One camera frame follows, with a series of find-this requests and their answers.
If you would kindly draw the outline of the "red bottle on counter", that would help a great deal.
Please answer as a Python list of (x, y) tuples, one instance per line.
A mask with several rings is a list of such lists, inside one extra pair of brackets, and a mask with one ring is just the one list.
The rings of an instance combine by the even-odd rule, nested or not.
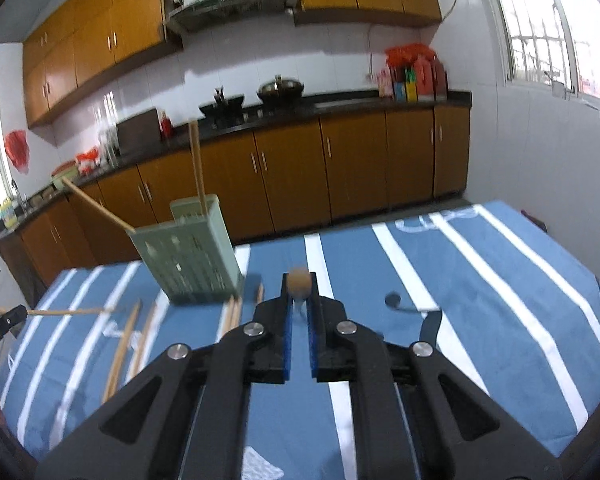
[(172, 138), (172, 134), (173, 134), (172, 122), (170, 121), (169, 117), (166, 117), (166, 115), (163, 115), (161, 117), (160, 128), (161, 128), (162, 136), (165, 139), (171, 139)]

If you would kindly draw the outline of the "lower wooden kitchen cabinets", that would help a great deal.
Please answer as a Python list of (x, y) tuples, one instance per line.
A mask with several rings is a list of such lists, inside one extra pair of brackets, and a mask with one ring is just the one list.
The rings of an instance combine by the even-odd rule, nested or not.
[(127, 226), (171, 219), (174, 200), (219, 197), (234, 243), (304, 232), (458, 195), (467, 185), (470, 108), (460, 102), (329, 113), (268, 128), (216, 132), (195, 174), (174, 150), (92, 177), (0, 234), (0, 256), (28, 304), (59, 273), (137, 258)]

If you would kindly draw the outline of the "red plastic bag on counter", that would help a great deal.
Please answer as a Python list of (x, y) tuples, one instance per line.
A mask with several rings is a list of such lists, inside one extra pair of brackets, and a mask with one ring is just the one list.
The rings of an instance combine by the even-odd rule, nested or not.
[(395, 46), (385, 50), (386, 64), (392, 70), (398, 70), (412, 66), (415, 61), (422, 56), (427, 61), (433, 60), (437, 53), (426, 44), (415, 42), (414, 44), (404, 44), (403, 46)]

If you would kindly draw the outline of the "black wok with lid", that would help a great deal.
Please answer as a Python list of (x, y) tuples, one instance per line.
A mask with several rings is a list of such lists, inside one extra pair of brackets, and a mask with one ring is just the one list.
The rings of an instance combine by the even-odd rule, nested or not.
[(302, 98), (304, 84), (297, 79), (276, 75), (272, 81), (262, 84), (258, 98), (268, 107), (293, 107)]

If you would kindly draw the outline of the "yellow dish soap bottle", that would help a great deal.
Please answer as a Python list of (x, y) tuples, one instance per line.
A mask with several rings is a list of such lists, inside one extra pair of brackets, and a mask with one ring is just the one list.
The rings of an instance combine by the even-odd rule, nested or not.
[(10, 200), (5, 200), (1, 203), (0, 216), (6, 229), (11, 229), (17, 224), (17, 214)]

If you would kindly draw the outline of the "black stone countertop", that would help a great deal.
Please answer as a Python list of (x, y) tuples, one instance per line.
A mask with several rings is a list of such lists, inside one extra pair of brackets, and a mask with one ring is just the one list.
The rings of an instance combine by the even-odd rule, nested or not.
[[(357, 99), (315, 103), (240, 122), (200, 125), (204, 185), (221, 201), (234, 242), (328, 226), (344, 220), (460, 195), (468, 177), (469, 92), (435, 102)], [(170, 220), (170, 203), (196, 194), (185, 155), (185, 126), (172, 142), (144, 148), (118, 168), (79, 183), (114, 214), (140, 228)], [(78, 198), (60, 192), (0, 234), (0, 246), (54, 248), (77, 240), (129, 245), (122, 231)]]

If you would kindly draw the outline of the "dark wooden cutting board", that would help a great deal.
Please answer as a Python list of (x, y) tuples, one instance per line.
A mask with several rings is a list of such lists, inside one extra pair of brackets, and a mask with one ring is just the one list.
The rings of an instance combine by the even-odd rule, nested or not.
[(151, 108), (117, 124), (118, 147), (121, 156), (146, 150), (161, 142), (158, 110)]

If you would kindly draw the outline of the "blue white striped cloth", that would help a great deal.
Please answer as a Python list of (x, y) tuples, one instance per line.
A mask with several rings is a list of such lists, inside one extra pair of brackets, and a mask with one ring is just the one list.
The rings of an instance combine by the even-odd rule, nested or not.
[(41, 479), (600, 479), (600, 280), (501, 202), (62, 272), (0, 371)]

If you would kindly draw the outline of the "green bowl red lid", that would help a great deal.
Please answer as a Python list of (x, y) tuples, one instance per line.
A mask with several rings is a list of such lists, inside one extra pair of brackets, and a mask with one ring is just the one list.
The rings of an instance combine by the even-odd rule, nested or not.
[(50, 175), (52, 183), (56, 190), (62, 190), (65, 187), (64, 180), (74, 181), (80, 176), (79, 166), (74, 160), (68, 160), (58, 166)]

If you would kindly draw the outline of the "red oil jug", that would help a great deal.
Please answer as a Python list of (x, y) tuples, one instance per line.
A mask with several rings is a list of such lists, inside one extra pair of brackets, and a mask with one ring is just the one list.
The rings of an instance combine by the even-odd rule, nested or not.
[(419, 101), (434, 100), (434, 76), (432, 76), (431, 63), (422, 55), (414, 62), (416, 76), (416, 92)]

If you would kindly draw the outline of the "black pot with utensils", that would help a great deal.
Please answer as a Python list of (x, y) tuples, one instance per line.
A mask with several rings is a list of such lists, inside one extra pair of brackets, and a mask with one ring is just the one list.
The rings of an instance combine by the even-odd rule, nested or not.
[(227, 117), (238, 117), (242, 114), (242, 104), (244, 104), (245, 96), (236, 94), (236, 96), (226, 96), (224, 88), (216, 88), (214, 90), (213, 101), (200, 104), (199, 110), (204, 117), (220, 119)]

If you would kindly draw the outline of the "green plastic utensil holder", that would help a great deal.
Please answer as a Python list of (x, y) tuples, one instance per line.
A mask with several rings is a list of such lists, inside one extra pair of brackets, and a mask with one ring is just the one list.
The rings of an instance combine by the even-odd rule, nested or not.
[(244, 274), (222, 216), (219, 197), (174, 200), (173, 219), (129, 234), (171, 304), (219, 304), (237, 297)]

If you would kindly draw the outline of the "black gas stove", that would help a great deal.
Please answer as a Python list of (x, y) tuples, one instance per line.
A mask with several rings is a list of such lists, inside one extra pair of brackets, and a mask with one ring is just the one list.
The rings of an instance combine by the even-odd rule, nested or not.
[(213, 129), (230, 128), (239, 125), (252, 124), (260, 119), (272, 119), (274, 117), (290, 116), (299, 114), (301, 106), (294, 107), (268, 107), (265, 105), (253, 105), (242, 108), (242, 114), (238, 117), (227, 117), (220, 119), (209, 119)]

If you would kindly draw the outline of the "upper wooden wall cabinets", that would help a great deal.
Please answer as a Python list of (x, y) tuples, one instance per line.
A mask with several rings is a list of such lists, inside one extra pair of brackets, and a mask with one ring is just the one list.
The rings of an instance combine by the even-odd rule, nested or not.
[(284, 11), (298, 24), (442, 20), (439, 0), (67, 0), (23, 44), (27, 123), (52, 122), (110, 80), (174, 52), (185, 35)]

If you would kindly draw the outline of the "wooden chopstick upright in holder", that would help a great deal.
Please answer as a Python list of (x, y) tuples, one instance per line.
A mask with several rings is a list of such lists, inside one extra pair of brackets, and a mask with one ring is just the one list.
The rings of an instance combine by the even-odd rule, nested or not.
[(193, 168), (196, 181), (196, 189), (198, 193), (198, 200), (200, 203), (200, 210), (203, 216), (208, 214), (208, 206), (206, 202), (206, 193), (204, 192), (204, 173), (202, 172), (202, 159), (201, 149), (199, 142), (199, 126), (196, 120), (192, 120), (188, 124), (188, 135), (190, 149), (192, 150), (193, 157)]

